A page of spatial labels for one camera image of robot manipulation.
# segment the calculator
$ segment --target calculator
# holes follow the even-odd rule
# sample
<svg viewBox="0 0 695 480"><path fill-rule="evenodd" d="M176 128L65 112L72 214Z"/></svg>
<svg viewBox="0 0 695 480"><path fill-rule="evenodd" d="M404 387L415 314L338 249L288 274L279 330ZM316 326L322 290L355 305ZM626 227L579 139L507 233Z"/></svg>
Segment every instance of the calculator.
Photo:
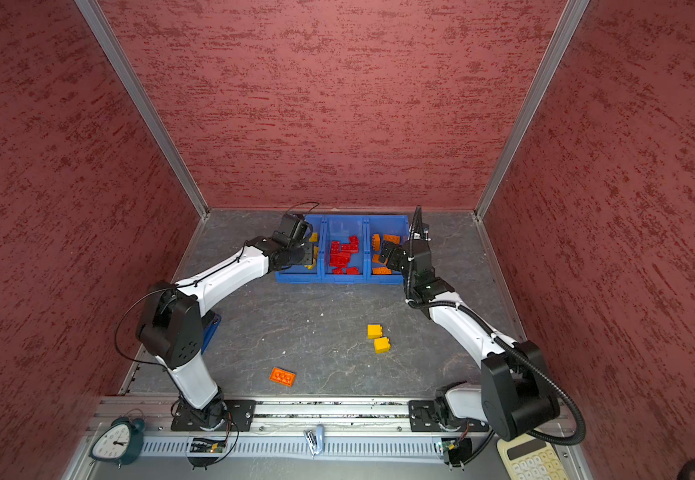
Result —
<svg viewBox="0 0 695 480"><path fill-rule="evenodd" d="M496 449L512 480L569 480L553 447L538 438L522 435Z"/></svg>

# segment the red wall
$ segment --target red wall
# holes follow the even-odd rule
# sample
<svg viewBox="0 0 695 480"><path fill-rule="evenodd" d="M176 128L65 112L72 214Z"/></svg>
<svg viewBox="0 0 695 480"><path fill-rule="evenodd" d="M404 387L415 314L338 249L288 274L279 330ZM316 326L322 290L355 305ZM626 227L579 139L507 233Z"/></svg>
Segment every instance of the red wall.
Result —
<svg viewBox="0 0 695 480"><path fill-rule="evenodd" d="M565 0L101 0L211 206L472 209Z"/></svg>
<svg viewBox="0 0 695 480"><path fill-rule="evenodd" d="M695 2L594 0L487 213L596 480L695 457Z"/></svg>
<svg viewBox="0 0 695 480"><path fill-rule="evenodd" d="M0 2L0 478L61 475L196 222L72 0Z"/></svg>

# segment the black mounting plate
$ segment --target black mounting plate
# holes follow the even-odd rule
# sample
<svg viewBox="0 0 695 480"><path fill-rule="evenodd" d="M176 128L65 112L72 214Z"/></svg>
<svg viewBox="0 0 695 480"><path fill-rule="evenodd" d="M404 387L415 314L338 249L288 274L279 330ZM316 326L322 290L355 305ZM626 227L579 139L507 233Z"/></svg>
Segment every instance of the black mounting plate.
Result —
<svg viewBox="0 0 695 480"><path fill-rule="evenodd" d="M254 408L257 402L254 400L231 400L225 399L225 406L230 412L230 418L239 432L248 432L252 426L254 419ZM181 403L177 407L174 419L172 420L172 432L206 432L201 430L199 426L190 418L190 410L185 408Z"/></svg>
<svg viewBox="0 0 695 480"><path fill-rule="evenodd" d="M470 425L471 432L488 432L488 425L481 425L478 420L472 418L462 422L462 425L457 430L444 430L438 423L435 413L435 403L433 400L410 400L409 402L409 423L412 432L464 432L465 428Z"/></svg>

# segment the green alarm clock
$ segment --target green alarm clock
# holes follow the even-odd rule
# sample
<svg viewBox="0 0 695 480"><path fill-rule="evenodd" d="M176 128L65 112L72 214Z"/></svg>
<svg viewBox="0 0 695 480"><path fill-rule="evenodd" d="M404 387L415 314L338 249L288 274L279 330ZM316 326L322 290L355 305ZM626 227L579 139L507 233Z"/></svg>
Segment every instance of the green alarm clock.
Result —
<svg viewBox="0 0 695 480"><path fill-rule="evenodd" d="M145 420L120 417L92 445L89 456L100 462L129 465L140 456L145 441Z"/></svg>

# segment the blue bin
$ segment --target blue bin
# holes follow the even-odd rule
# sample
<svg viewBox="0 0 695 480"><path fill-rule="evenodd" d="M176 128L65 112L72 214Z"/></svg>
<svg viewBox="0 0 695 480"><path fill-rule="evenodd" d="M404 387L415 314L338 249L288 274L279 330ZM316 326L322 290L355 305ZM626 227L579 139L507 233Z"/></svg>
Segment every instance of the blue bin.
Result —
<svg viewBox="0 0 695 480"><path fill-rule="evenodd" d="M400 285L403 276L400 272L392 275L373 275L372 257L379 252L371 251L371 236L374 234L398 235L401 243L409 238L409 219L405 215L308 215L305 216L313 229L318 232L318 258L316 267L308 270L296 265L283 272L276 272L278 283L377 283ZM358 253L351 256L347 266L356 266L360 275L334 275L329 266L332 241L341 244L350 242L350 237L358 237Z"/></svg>

